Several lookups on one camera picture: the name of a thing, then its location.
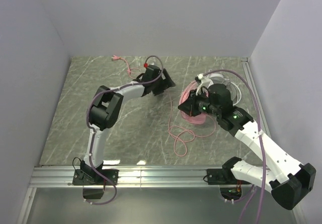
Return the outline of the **white headset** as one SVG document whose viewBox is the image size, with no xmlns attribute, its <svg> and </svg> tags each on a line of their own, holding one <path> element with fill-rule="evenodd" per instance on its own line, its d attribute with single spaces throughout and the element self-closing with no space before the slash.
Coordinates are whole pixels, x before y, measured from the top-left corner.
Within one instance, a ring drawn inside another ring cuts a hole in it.
<svg viewBox="0 0 322 224">
<path fill-rule="evenodd" d="M 211 73 L 208 75 L 208 77 L 211 79 L 211 83 L 209 84 L 209 86 L 213 84 L 224 84 L 227 87 L 227 89 L 230 91 L 233 105 L 237 105 L 241 101 L 242 92 L 237 84 L 235 84 L 220 73 Z"/>
</svg>

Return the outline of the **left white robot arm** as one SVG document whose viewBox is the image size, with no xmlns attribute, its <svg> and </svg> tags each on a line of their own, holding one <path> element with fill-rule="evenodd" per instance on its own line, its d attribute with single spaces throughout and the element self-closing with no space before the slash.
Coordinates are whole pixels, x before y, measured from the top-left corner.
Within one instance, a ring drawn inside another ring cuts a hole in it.
<svg viewBox="0 0 322 224">
<path fill-rule="evenodd" d="M 123 104 L 149 93 L 157 96 L 175 86 L 166 69 L 151 64 L 144 73 L 125 85 L 111 89 L 100 86 L 87 110 L 86 121 L 90 137 L 85 157 L 80 164 L 81 171 L 92 178 L 103 175 L 103 150 L 109 130 L 118 120 Z"/>
</svg>

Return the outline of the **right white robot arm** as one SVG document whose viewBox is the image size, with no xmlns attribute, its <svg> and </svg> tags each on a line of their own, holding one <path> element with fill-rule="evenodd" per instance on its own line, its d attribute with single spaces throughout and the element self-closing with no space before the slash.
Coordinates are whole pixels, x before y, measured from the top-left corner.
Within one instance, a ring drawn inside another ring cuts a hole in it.
<svg viewBox="0 0 322 224">
<path fill-rule="evenodd" d="M 222 166 L 225 178 L 263 186 L 286 210 L 292 210 L 312 190 L 315 167 L 301 163 L 279 147 L 248 112 L 233 105 L 224 84 L 191 90 L 178 109 L 190 117 L 214 116 L 222 129 L 244 143 L 264 164 L 259 168 L 233 157 Z"/>
</svg>

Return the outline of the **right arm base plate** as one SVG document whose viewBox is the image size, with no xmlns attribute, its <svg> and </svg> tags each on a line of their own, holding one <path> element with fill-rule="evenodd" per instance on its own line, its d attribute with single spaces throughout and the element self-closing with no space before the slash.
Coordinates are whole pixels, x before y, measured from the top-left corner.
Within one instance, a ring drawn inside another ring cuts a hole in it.
<svg viewBox="0 0 322 224">
<path fill-rule="evenodd" d="M 237 184 L 237 179 L 230 170 L 226 169 L 207 169 L 203 181 L 208 185 L 233 185 Z"/>
</svg>

